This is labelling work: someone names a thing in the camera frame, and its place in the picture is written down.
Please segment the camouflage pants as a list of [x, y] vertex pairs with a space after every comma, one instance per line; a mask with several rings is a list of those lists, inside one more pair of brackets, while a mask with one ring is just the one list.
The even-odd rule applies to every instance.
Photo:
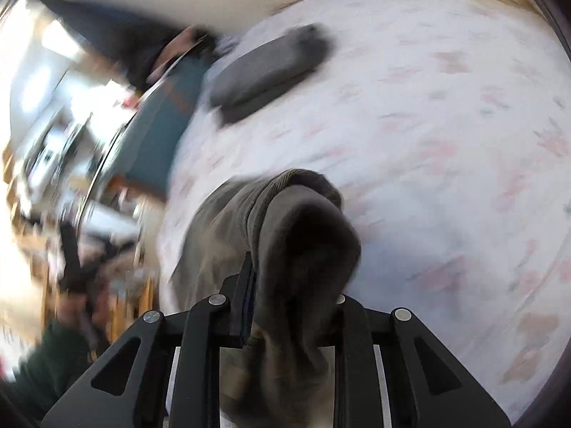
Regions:
[[194, 214], [171, 285], [188, 309], [251, 259], [257, 274], [246, 346], [221, 354], [221, 409], [239, 427], [307, 427], [331, 383], [318, 338], [360, 258], [339, 191], [291, 169], [231, 179]]

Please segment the teal bed footboard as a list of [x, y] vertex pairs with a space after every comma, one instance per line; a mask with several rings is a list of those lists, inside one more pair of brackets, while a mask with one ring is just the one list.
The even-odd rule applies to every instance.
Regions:
[[210, 66], [199, 56], [187, 55], [153, 86], [116, 144], [109, 176], [166, 197], [178, 142], [193, 117]]

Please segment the floral white bed sheet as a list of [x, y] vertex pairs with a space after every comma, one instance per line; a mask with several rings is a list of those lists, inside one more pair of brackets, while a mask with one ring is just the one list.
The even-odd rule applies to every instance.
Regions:
[[223, 127], [201, 101], [159, 236], [160, 304], [202, 201], [289, 168], [341, 191], [362, 241], [348, 293], [411, 309], [517, 420], [570, 337], [570, 62], [545, 19], [494, 0], [304, 0], [206, 75], [288, 29], [323, 25], [330, 59]]

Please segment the folded grey garment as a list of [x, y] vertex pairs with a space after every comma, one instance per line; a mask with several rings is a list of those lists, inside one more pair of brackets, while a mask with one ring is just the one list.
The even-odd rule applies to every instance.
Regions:
[[237, 58], [214, 81], [209, 105], [236, 124], [290, 91], [328, 58], [333, 41], [318, 24], [295, 27]]

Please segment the dark hanging clothes pile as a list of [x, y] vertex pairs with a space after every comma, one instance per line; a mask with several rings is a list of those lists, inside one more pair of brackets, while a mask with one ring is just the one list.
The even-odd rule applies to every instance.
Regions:
[[129, 85], [147, 91], [174, 60], [194, 46], [208, 56], [216, 37], [198, 27], [185, 29], [95, 1], [37, 0], [76, 42], [119, 67]]

